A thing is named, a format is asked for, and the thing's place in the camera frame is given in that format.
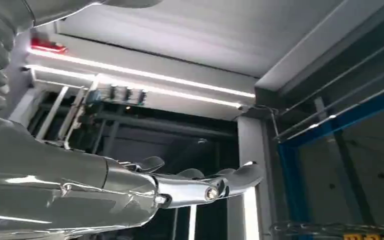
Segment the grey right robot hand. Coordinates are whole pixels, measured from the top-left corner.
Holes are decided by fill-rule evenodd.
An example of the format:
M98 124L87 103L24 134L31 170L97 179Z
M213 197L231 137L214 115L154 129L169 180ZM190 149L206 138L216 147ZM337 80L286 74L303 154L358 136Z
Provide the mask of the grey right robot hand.
M150 173L39 142L22 125L0 118L0 240L65 240L140 227L159 209L240 195L263 174L256 164L207 177Z

